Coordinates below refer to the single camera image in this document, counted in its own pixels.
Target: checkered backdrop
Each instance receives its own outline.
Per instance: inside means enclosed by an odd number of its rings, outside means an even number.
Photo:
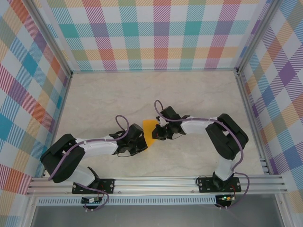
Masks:
[[[275,174],[303,226],[303,0],[284,0],[242,78]]]
[[[51,143],[68,76],[21,0],[0,0],[0,227],[20,220]]]
[[[92,71],[234,68],[270,0],[35,2],[70,67]]]

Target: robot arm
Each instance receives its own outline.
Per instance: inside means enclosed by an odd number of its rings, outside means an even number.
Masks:
[[[124,134],[125,131],[118,131],[104,137],[104,141],[96,139],[90,140],[90,142],[86,142],[88,140],[85,139],[74,138],[71,134],[65,134],[41,156],[40,161],[51,175],[65,152],[72,146],[83,142],[66,156],[52,179],[55,183],[72,181],[95,188],[93,184],[94,181],[98,181],[98,176],[91,168],[79,165],[82,159],[98,155],[118,155],[127,150],[133,156],[147,149],[143,129],[139,125],[132,124],[123,138],[113,141]]]
[[[216,122],[189,121],[188,119],[193,117],[188,115],[181,118],[171,106],[162,110],[161,114],[167,119],[186,119],[186,121],[167,122],[162,117],[157,117],[160,124],[156,125],[156,129],[152,132],[154,139],[172,139],[173,134],[176,133],[183,135],[191,133],[208,134],[220,155],[218,167],[213,173],[213,184],[218,190],[224,189],[233,177],[232,168],[241,157],[240,149],[233,137],[230,134],[227,134],[226,130]],[[248,142],[248,136],[229,115],[223,113],[218,118],[213,119],[226,125],[237,137],[242,148],[245,147]]]

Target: yellow sponge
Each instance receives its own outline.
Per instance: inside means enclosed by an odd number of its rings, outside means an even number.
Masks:
[[[156,141],[152,138],[152,131],[156,128],[156,124],[159,124],[157,120],[144,120],[142,122],[144,138],[148,147]]]

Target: aluminum rail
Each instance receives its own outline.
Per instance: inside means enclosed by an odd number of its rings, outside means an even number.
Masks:
[[[243,194],[247,188],[247,179],[238,176]],[[250,189],[248,194],[279,194],[287,189],[280,175],[249,175]],[[72,182],[54,183],[46,177],[33,178],[28,196],[77,196],[72,194]],[[199,193],[196,176],[172,177],[116,177],[115,196],[150,196],[150,195],[220,195],[223,192]]]

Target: marble floor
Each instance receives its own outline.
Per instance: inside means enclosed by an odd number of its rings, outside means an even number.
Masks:
[[[117,114],[142,126],[157,116],[153,103],[162,101],[183,115],[217,117],[229,114],[249,137],[238,172],[263,174],[237,84],[231,71],[120,72],[75,74],[56,139],[98,138],[119,131]],[[219,155],[207,134],[156,141],[133,157],[102,155],[81,161],[99,176],[211,175]]]

